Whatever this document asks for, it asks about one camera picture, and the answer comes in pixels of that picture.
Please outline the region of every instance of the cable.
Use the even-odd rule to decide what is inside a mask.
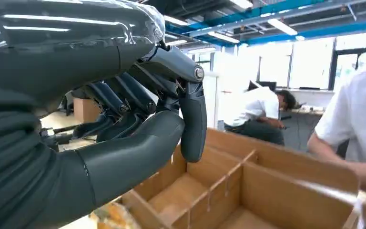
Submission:
[[[301,135],[299,133],[299,122],[298,122],[298,115],[299,115],[299,110],[296,113],[295,119],[297,122],[297,136],[298,136],[298,150],[301,150]]]

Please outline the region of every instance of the cardboard box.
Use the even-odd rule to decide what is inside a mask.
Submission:
[[[349,170],[209,129],[200,162],[186,163],[178,146],[162,169],[122,198],[140,206],[130,212],[143,229],[357,228],[353,204],[303,182],[358,193]]]
[[[82,123],[96,121],[101,110],[97,104],[90,99],[73,99],[73,109],[75,118]]]

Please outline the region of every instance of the person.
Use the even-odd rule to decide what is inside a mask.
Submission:
[[[334,149],[348,139],[343,160]],[[307,147],[319,158],[353,170],[366,191],[366,66],[344,81],[315,127]]]
[[[257,87],[234,95],[224,119],[226,131],[284,145],[279,109],[293,109],[295,97],[286,90],[274,93],[269,87]]]

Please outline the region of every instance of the blue ceiling beam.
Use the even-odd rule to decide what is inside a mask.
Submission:
[[[316,3],[326,2],[328,0],[285,0],[282,2],[269,4],[266,6],[249,9],[243,12],[230,14],[224,17],[198,22],[187,26],[179,27],[179,34],[190,33],[196,30],[205,29],[208,27],[218,26],[227,23],[234,23],[243,19],[257,18],[263,14],[278,13],[284,10],[297,9],[302,6],[312,5]]]
[[[313,39],[319,37],[338,36],[342,34],[359,33],[359,32],[366,32],[366,22],[355,22],[351,24],[344,24],[338,26],[325,27],[322,29],[309,30],[300,32],[298,35],[303,36],[306,39]],[[296,41],[296,38],[295,36],[280,34],[275,36],[249,39],[241,43],[252,45],[252,44],[263,44],[268,42],[283,42],[283,41]]]

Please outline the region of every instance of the ceiling light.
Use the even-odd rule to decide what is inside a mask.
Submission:
[[[165,21],[171,22],[173,24],[182,25],[182,26],[189,25],[189,23],[187,23],[185,21],[181,21],[179,19],[172,18],[172,17],[166,16],[166,15],[164,16],[164,18],[165,18]]]
[[[260,14],[260,17],[261,17],[261,18],[265,18],[265,17],[271,16],[271,15],[274,15],[274,13],[264,13],[264,14]]]
[[[253,6],[253,3],[249,2],[248,0],[231,0],[231,2],[235,3],[243,9],[247,9]]]
[[[294,29],[290,28],[288,25],[282,23],[277,19],[269,19],[267,22],[272,26],[278,28],[279,30],[287,33],[288,35],[295,36],[298,34],[297,31],[295,31]]]
[[[235,43],[235,44],[237,44],[237,43],[240,42],[237,39],[234,39],[232,37],[228,37],[228,36],[222,35],[220,33],[216,33],[216,32],[209,32],[208,35],[213,36],[213,37],[216,37],[216,38],[219,38],[221,40],[225,40],[227,42],[232,42],[232,43]]]
[[[215,48],[214,47],[210,47],[210,48],[190,50],[187,53],[188,54],[196,54],[196,53],[205,53],[205,52],[213,52],[213,51],[215,51]]]
[[[296,36],[295,38],[297,39],[297,41],[305,41],[304,36]]]
[[[186,40],[177,40],[177,41],[173,41],[173,42],[168,42],[166,43],[166,45],[179,45],[179,44],[184,44],[186,43]]]
[[[170,34],[165,34],[165,37],[169,37],[169,38],[173,38],[173,39],[178,39],[178,37],[176,36],[173,36],[173,35],[170,35]]]

